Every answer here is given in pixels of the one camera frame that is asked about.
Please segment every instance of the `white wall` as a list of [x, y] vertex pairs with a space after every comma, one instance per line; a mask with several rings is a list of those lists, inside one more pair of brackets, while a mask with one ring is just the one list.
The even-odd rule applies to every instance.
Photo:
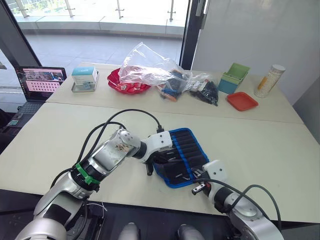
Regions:
[[192, 69], [236, 62], [263, 76], [283, 65], [278, 86], [294, 104], [320, 75], [319, 10], [319, 0], [211, 0]]

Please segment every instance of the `laptop screen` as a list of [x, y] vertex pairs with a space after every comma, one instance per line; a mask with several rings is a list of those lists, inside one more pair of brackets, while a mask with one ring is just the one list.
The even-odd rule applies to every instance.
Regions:
[[27, 101], [45, 102], [67, 78], [63, 67], [15, 67]]

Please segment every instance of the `black pouch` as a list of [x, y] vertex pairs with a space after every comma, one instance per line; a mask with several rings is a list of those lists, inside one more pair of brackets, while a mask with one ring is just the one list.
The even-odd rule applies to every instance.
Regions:
[[169, 133], [172, 149], [153, 155], [153, 166], [170, 188], [181, 188], [193, 183], [196, 179], [193, 171], [202, 170], [209, 159], [189, 128], [179, 128]]

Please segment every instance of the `black cable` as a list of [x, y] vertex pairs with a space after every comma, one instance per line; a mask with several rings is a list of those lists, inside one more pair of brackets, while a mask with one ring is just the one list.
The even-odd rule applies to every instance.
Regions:
[[60, 173], [54, 178], [54, 180], [52, 181], [50, 188], [52, 189], [52, 187], [56, 184], [57, 180], [58, 180], [63, 174], [65, 174], [65, 173], [67, 173], [67, 172], [69, 172], [69, 171], [71, 171], [71, 170], [72, 170], [72, 167], [70, 167], [70, 168], [68, 168], [68, 169], [65, 169], [65, 170], [63, 170], [62, 172], [60, 172]]
[[257, 185], [257, 184], [252, 184], [250, 186], [248, 186], [237, 198], [236, 200], [233, 202], [232, 205], [230, 205], [229, 207], [227, 207], [225, 209], [226, 212], [229, 212], [231, 211], [235, 206], [236, 204], [240, 201], [240, 199], [242, 197], [244, 197], [246, 195], [247, 192], [249, 192], [250, 189], [252, 188], [259, 188], [259, 189], [262, 189], [264, 192], [266, 192], [266, 194], [268, 194], [268, 196], [271, 198], [272, 202], [273, 202], [273, 205], [274, 205], [274, 208], [275, 208], [275, 211], [276, 211], [276, 217], [277, 217], [277, 228], [279, 229], [279, 231], [281, 232], [282, 230], [282, 223], [281, 223], [281, 215], [280, 215], [280, 210], [279, 210], [279, 207], [278, 207], [278, 204], [275, 200], [275, 198], [272, 196], [272, 194], [266, 189], [264, 188], [263, 186], [261, 185]]
[[257, 184], [252, 184], [250, 186], [248, 186], [243, 192], [239, 191], [238, 189], [234, 188], [233, 186], [225, 183], [225, 182], [222, 182], [222, 181], [219, 181], [219, 180], [215, 180], [215, 179], [209, 179], [209, 178], [199, 178], [199, 179], [196, 179], [193, 181], [194, 183], [202, 183], [202, 182], [212, 182], [212, 183], [217, 183], [217, 184], [220, 184], [222, 186], [225, 186], [231, 190], [233, 190], [234, 192], [238, 193], [239, 196], [236, 198], [236, 200], [234, 201], [234, 203], [232, 205], [230, 205], [229, 207], [227, 207], [225, 209], [226, 212], [229, 212], [231, 211], [235, 205], [240, 201], [241, 198], [246, 198], [248, 199], [249, 201], [251, 201], [258, 209], [259, 211], [262, 213], [262, 215], [267, 218], [268, 220], [270, 220], [270, 218], [268, 217], [268, 215], [265, 213], [265, 211], [259, 206], [259, 204], [257, 204], [253, 199], [251, 199], [249, 196], [246, 195], [246, 193], [252, 189], [252, 188], [259, 188], [259, 189], [262, 189], [264, 190], [268, 196], [271, 198], [273, 204], [274, 204], [274, 207], [275, 207], [275, 211], [276, 211], [276, 215], [277, 215], [277, 228], [279, 229], [279, 231], [281, 232], [282, 230], [282, 223], [281, 223], [281, 215], [280, 215], [280, 210], [279, 210], [279, 207], [277, 205], [277, 202], [275, 200], [275, 198], [272, 196], [272, 194], [266, 189], [264, 188], [263, 186], [260, 186], [260, 185], [257, 185]]
[[[111, 121], [111, 122], [109, 122], [109, 124], [117, 124], [117, 125], [119, 125], [120, 127], [122, 127], [123, 129], [127, 129], [127, 128], [126, 128], [122, 123], [120, 123], [120, 122]], [[81, 158], [82, 158], [82, 156], [83, 156], [83, 154], [84, 154], [84, 151], [85, 151], [85, 149], [86, 149], [87, 143], [88, 143], [91, 135], [92, 135], [96, 130], [98, 130], [99, 128], [101, 128], [103, 125], [105, 125], [105, 123], [102, 123], [102, 124], [96, 126], [94, 129], [92, 129], [92, 130], [90, 131], [90, 133], [88, 134], [88, 136], [86, 137], [86, 139], [85, 139], [85, 141], [84, 141], [84, 143], [83, 143], [83, 145], [82, 145], [82, 148], [81, 148], [79, 157], [78, 157], [78, 159], [76, 160], [75, 164], [77, 164], [77, 163], [80, 162], [80, 160], [81, 160]]]
[[[219, 181], [219, 180], [215, 180], [215, 179], [210, 179], [210, 178], [199, 178], [199, 179], [196, 179], [196, 180], [193, 180], [194, 183], [201, 183], [201, 182], [212, 182], [212, 183], [216, 183], [216, 184], [220, 184], [222, 186], [225, 186], [229, 189], [231, 189], [232, 191], [238, 193], [238, 194], [242, 194], [241, 191], [239, 191], [238, 189], [234, 188], [233, 186], [223, 182], [223, 181]], [[253, 199], [251, 199], [249, 196], [247, 195], [243, 195], [243, 197], [245, 197], [246, 199], [248, 199], [249, 201], [251, 201], [258, 209], [259, 211], [262, 213], [262, 215], [270, 220], [270, 218], [268, 217], [268, 215], [266, 214], [266, 212], [259, 206], [258, 203], [256, 203]]]
[[104, 123], [104, 125], [103, 125], [103, 127], [102, 127], [102, 129], [101, 129], [101, 131], [100, 131], [100, 133], [99, 133], [99, 135], [98, 135], [97, 138], [95, 139], [94, 144], [92, 145], [92, 147], [91, 147], [91, 149], [89, 150], [89, 152], [85, 155], [85, 157], [83, 158], [83, 160], [86, 160], [86, 159], [93, 153], [93, 151], [95, 150], [95, 148], [96, 148], [96, 146], [97, 146], [97, 144], [98, 144], [98, 142], [99, 142], [102, 134], [104, 133], [107, 125], [111, 122], [111, 120], [112, 120], [113, 118], [115, 118], [116, 116], [118, 116], [119, 114], [122, 114], [122, 113], [124, 113], [124, 112], [129, 112], [129, 111], [140, 112], [140, 113], [144, 113], [144, 114], [149, 115], [150, 117], [152, 117], [152, 118], [156, 121], [156, 124], [158, 125], [158, 127], [157, 127], [157, 132], [162, 132], [162, 131], [163, 131], [163, 128], [162, 128], [160, 122], [158, 121], [158, 119], [157, 119], [155, 116], [153, 116], [151, 113], [147, 112], [147, 111], [140, 110], [140, 109], [134, 109], [134, 108], [130, 108], [130, 109], [125, 109], [125, 110], [118, 111], [117, 113], [113, 114], [113, 115]]
[[[111, 122], [109, 122], [109, 124], [116, 124], [116, 125], [119, 125], [120, 127], [122, 127], [123, 129], [126, 129], [126, 127], [125, 127], [122, 123], [120, 123], [120, 122], [111, 121]], [[83, 145], [82, 145], [82, 148], [81, 148], [79, 157], [78, 157], [77, 161], [75, 162], [75, 164], [77, 164], [77, 163], [80, 162], [80, 160], [81, 160], [81, 158], [82, 158], [82, 156], [83, 156], [83, 154], [84, 154], [84, 151], [85, 151], [85, 149], [86, 149], [87, 143], [88, 143], [90, 137], [92, 136], [92, 134], [93, 134], [97, 129], [101, 128], [103, 125], [104, 125], [104, 123], [96, 126], [94, 129], [92, 129], [92, 130], [90, 131], [90, 133], [88, 134], [88, 136], [86, 137], [86, 139], [85, 139], [85, 141], [84, 141], [84, 143], [83, 143]], [[68, 169], [65, 169], [65, 170], [63, 170], [62, 172], [60, 172], [60, 173], [54, 178], [54, 180], [52, 181], [52, 184], [51, 184], [50, 188], [52, 188], [52, 187], [56, 184], [57, 180], [58, 180], [63, 174], [71, 171], [71, 169], [72, 169], [72, 167], [71, 167], [71, 168], [68, 168]]]
[[84, 222], [81, 225], [78, 233], [72, 238], [72, 240], [76, 240], [78, 239], [78, 237], [80, 236], [80, 234], [83, 232], [83, 230], [85, 229], [85, 226], [87, 224], [87, 220], [88, 220], [88, 206], [87, 206], [87, 200], [83, 201], [84, 204]]

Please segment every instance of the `laptop keyboard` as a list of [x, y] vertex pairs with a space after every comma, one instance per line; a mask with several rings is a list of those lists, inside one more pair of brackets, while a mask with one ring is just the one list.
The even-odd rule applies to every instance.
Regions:
[[34, 115], [43, 103], [26, 102], [18, 111], [20, 114]]

